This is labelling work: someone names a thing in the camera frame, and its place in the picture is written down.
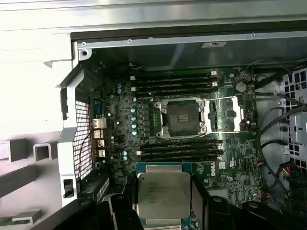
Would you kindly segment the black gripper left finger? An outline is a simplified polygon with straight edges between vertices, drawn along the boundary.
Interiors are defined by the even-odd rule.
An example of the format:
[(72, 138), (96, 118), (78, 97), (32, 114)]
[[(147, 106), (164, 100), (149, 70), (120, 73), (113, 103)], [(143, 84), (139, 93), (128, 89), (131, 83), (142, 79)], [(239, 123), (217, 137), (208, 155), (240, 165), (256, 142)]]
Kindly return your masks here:
[(88, 198), (78, 198), (33, 230), (139, 230), (140, 218), (123, 194), (114, 194), (97, 204)]

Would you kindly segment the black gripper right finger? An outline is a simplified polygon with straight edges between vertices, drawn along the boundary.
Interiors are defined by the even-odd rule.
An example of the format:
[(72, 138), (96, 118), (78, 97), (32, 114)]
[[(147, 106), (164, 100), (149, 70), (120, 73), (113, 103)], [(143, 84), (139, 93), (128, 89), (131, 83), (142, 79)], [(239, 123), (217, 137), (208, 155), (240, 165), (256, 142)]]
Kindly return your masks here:
[(194, 212), (201, 230), (296, 230), (297, 222), (260, 202), (236, 207), (219, 196), (201, 199)]

